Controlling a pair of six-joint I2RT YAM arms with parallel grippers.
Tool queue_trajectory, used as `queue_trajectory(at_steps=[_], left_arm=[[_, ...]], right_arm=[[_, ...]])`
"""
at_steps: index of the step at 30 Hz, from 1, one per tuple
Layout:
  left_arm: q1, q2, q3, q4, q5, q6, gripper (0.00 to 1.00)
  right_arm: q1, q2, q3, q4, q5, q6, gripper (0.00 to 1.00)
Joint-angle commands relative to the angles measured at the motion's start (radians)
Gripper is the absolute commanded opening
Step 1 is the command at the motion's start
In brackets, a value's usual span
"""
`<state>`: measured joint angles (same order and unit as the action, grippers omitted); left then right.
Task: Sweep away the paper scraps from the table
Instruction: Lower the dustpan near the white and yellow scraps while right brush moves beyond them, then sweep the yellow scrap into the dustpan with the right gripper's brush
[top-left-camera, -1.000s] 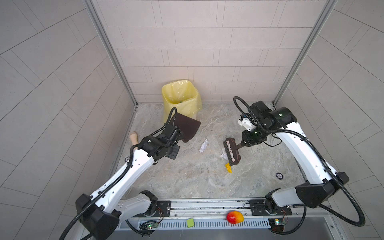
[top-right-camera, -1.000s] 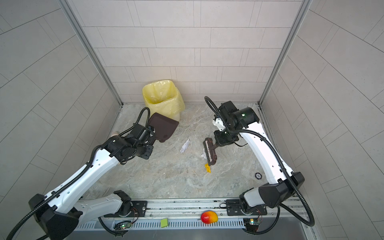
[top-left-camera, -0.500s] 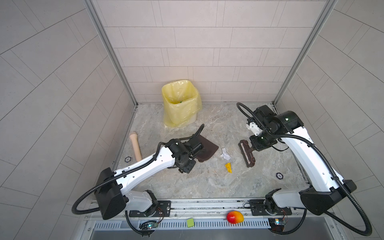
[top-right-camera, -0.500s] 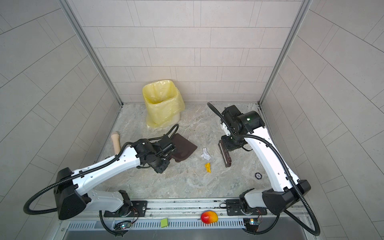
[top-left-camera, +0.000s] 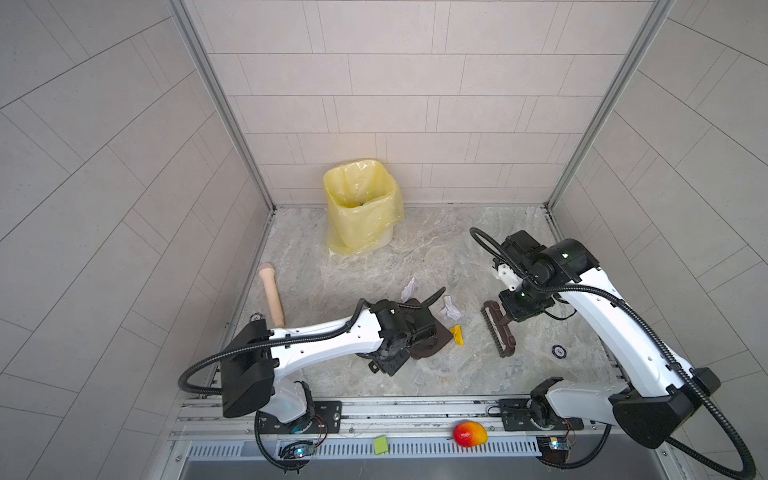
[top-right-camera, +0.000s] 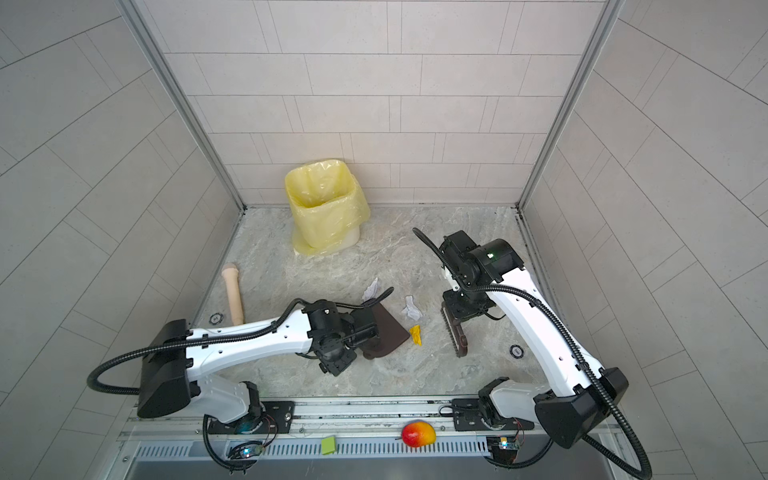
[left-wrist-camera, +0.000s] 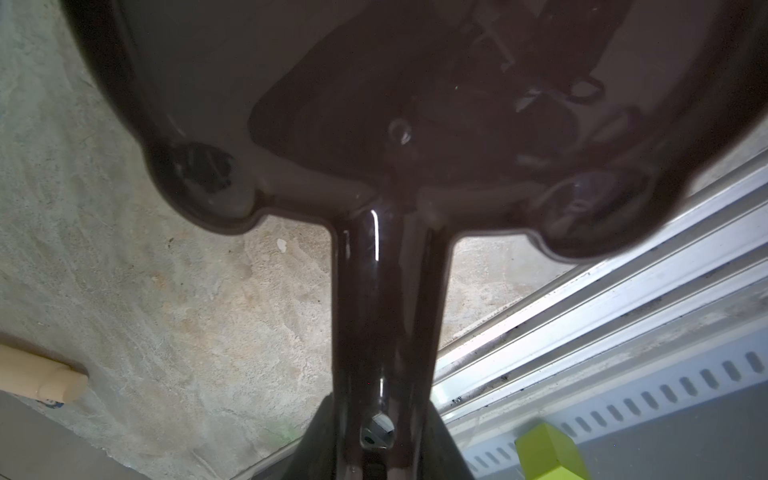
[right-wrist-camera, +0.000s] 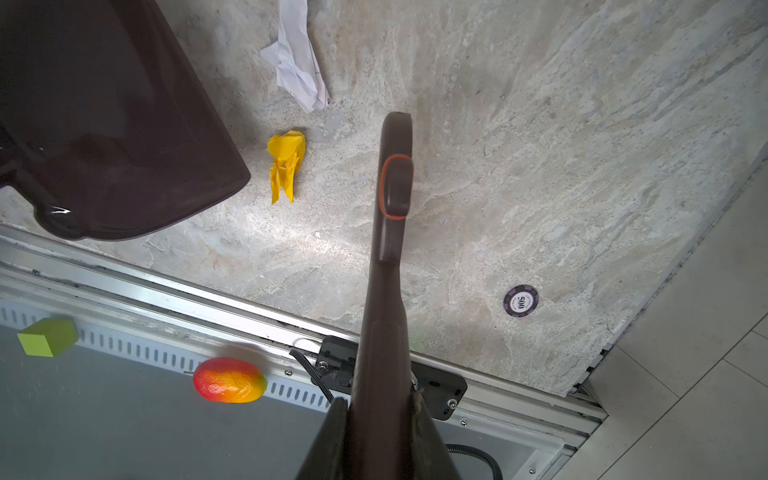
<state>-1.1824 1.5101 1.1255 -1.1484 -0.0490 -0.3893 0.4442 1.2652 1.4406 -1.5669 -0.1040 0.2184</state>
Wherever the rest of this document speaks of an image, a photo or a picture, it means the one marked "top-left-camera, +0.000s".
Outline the dark brown dustpan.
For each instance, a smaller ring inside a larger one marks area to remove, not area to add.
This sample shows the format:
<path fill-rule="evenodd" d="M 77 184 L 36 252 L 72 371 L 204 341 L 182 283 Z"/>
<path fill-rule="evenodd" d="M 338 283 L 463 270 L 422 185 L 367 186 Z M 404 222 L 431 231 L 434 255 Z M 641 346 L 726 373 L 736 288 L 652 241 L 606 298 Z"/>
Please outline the dark brown dustpan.
<path fill-rule="evenodd" d="M 410 347 L 410 357 L 414 360 L 429 358 L 437 354 L 442 348 L 453 340 L 450 331 L 431 313 L 429 309 L 420 309 L 413 312 L 412 318 L 415 325 L 422 327 L 432 327 L 434 332 L 431 336 L 419 337 Z"/>

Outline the brown hand brush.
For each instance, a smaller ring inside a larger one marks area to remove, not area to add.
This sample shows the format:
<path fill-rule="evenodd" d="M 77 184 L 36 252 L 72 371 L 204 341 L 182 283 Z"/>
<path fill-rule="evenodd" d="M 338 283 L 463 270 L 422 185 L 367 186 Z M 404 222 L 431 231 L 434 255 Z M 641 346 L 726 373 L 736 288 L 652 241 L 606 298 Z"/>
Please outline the brown hand brush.
<path fill-rule="evenodd" d="M 502 313 L 500 305 L 493 300 L 485 301 L 481 308 L 481 315 L 492 335 L 499 356 L 501 358 L 513 356 L 516 350 L 516 339 L 508 327 L 510 319 Z"/>

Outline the yellow bagged trash bin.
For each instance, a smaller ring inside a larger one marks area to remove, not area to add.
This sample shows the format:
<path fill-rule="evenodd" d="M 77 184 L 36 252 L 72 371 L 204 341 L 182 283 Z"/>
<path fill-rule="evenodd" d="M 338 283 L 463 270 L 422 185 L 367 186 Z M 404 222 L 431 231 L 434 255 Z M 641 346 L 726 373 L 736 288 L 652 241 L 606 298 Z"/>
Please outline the yellow bagged trash bin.
<path fill-rule="evenodd" d="M 327 200 L 327 245 L 348 256 L 388 245 L 404 219 L 401 190 L 384 165 L 363 159 L 339 165 L 323 176 Z"/>

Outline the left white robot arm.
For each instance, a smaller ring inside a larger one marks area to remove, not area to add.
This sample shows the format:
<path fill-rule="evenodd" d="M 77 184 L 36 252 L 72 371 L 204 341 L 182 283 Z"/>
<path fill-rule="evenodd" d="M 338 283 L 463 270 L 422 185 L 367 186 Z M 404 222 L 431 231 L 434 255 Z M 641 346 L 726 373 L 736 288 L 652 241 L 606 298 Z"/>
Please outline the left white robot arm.
<path fill-rule="evenodd" d="M 188 367 L 178 387 L 219 395 L 226 418 L 266 413 L 296 424 L 312 417 L 314 406 L 308 385 L 289 379 L 294 372 L 356 355 L 372 372 L 392 376 L 408 359 L 429 357 L 450 340 L 428 303 L 361 299 L 347 318 L 298 329 L 269 329 L 265 320 L 254 320 L 225 350 Z"/>

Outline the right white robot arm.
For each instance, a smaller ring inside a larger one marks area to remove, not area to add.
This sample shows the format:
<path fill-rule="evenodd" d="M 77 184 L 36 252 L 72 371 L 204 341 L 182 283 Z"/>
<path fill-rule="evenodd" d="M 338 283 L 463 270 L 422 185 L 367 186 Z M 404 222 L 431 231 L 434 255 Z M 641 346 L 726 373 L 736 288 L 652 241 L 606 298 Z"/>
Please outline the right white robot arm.
<path fill-rule="evenodd" d="M 622 381 L 574 383 L 551 377 L 530 393 L 532 422 L 541 429 L 581 418 L 620 427 L 636 443 L 655 449 L 667 443 L 731 479 L 753 479 L 757 469 L 746 442 L 711 396 L 721 386 L 709 368 L 695 368 L 678 355 L 619 294 L 597 258 L 579 241 L 566 238 L 550 247 L 521 230 L 497 242 L 473 227 L 470 236 L 494 258 L 505 314 L 488 325 L 505 340 L 507 325 L 547 314 L 566 303 L 597 333 L 619 363 Z M 733 444 L 742 466 L 721 465 L 674 439 L 674 432 L 705 409 Z"/>

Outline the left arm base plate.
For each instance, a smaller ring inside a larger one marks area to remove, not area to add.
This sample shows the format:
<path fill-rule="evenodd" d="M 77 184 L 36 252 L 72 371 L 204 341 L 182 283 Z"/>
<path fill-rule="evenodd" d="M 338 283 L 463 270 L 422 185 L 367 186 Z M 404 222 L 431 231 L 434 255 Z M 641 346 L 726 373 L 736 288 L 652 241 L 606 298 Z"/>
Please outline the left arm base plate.
<path fill-rule="evenodd" d="M 259 413 L 258 430 L 267 435 L 319 435 L 336 434 L 340 430 L 342 403 L 316 401 L 308 411 L 289 423 L 281 423 L 275 416 Z"/>

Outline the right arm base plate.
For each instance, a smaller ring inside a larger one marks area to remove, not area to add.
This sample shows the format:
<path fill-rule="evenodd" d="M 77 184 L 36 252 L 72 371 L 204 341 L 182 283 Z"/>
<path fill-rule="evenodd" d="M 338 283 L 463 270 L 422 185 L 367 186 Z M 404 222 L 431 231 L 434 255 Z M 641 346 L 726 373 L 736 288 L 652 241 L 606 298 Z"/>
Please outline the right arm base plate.
<path fill-rule="evenodd" d="M 501 399 L 497 407 L 506 431 L 580 431 L 584 429 L 584 423 L 580 418 L 558 416 L 545 400 Z"/>

